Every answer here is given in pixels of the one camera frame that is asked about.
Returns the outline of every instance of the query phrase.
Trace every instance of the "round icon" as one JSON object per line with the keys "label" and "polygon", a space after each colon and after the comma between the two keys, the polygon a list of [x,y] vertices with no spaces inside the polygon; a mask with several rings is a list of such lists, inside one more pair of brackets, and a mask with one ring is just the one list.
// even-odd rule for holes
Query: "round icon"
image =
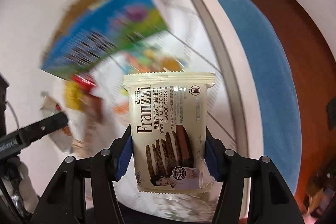
{"label": "round icon", "polygon": [[176,180],[182,180],[185,178],[185,169],[181,166],[175,167],[172,171],[173,178]]}
{"label": "round icon", "polygon": [[189,89],[189,93],[191,93],[192,95],[199,95],[201,93],[201,89],[199,86],[197,85],[193,85],[190,89]]}

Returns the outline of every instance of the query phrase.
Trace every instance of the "black hair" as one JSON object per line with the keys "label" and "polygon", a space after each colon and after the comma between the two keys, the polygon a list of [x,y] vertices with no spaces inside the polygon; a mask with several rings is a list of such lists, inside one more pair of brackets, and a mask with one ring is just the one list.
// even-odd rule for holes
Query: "black hair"
{"label": "black hair", "polygon": [[160,178],[167,178],[167,177],[162,176],[162,175],[160,175],[160,174],[153,175],[153,176],[151,176],[151,183],[152,183],[154,186],[159,186],[159,185],[156,184],[156,182],[157,182]]}

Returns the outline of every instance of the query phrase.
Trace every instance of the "red object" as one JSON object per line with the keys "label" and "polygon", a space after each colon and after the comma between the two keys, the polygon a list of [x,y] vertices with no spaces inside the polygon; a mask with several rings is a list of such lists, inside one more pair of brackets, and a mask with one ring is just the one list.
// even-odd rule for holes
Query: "red object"
{"label": "red object", "polygon": [[81,75],[74,75],[72,76],[72,80],[79,85],[79,88],[86,93],[90,93],[92,88],[96,86],[95,81],[93,80],[92,76],[83,73]]}

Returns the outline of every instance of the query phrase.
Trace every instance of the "cookie package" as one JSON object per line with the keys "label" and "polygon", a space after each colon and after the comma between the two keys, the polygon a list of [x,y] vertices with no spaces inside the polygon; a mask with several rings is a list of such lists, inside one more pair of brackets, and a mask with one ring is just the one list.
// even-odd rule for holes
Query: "cookie package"
{"label": "cookie package", "polygon": [[126,75],[138,189],[154,193],[210,190],[203,181],[208,72]]}

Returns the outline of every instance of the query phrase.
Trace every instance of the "brown floor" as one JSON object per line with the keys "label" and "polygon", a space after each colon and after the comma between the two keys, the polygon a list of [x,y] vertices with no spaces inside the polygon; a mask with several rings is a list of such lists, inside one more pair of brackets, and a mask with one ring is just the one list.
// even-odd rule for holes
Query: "brown floor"
{"label": "brown floor", "polygon": [[252,0],[274,27],[292,70],[298,96],[302,160],[295,198],[302,209],[308,177],[336,156],[326,105],[336,95],[336,62],[317,26],[296,0]]}

